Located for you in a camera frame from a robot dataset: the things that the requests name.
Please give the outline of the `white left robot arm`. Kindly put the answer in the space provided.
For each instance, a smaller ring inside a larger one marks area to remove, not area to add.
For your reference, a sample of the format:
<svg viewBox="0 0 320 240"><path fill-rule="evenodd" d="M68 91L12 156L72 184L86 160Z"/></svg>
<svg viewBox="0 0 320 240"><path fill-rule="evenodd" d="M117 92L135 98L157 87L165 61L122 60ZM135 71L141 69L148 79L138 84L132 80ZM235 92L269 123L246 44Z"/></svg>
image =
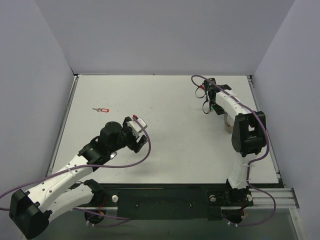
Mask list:
<svg viewBox="0 0 320 240"><path fill-rule="evenodd" d="M99 205L103 190L90 179L71 189L82 178L116 156L116 152L127 147L138 153L150 138L148 125L137 116L126 117L122 124L110 121L58 172L31 184L23 190L18 187L11 195L9 217L22 232L32 240L39 236L58 216L83 204Z"/></svg>

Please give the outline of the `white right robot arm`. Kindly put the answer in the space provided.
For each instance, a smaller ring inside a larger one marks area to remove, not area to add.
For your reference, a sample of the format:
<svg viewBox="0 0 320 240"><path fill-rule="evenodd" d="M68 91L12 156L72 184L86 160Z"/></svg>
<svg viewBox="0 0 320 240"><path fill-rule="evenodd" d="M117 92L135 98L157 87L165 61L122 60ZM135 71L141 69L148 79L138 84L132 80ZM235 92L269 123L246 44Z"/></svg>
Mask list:
<svg viewBox="0 0 320 240"><path fill-rule="evenodd" d="M227 84L217 85L213 78L203 81L203 90L216 114L226 115L233 121L231 144L239 157L227 179L230 188L223 192L223 198L226 203L234 205L242 197L240 190L248 187L253 155L258 155L264 147L269 146L266 137L266 115L244 105L231 87Z"/></svg>

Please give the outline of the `steel keyring disc with rings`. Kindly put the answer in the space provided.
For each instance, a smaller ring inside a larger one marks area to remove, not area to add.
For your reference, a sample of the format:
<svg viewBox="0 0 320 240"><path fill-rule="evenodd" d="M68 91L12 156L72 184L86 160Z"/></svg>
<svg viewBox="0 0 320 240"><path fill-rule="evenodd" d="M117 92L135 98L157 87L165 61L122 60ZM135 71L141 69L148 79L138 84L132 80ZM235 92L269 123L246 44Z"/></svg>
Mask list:
<svg viewBox="0 0 320 240"><path fill-rule="evenodd" d="M223 121L224 121L224 130L231 135L233 133L234 120L231 118L231 116L228 113L225 112L223 116Z"/></svg>

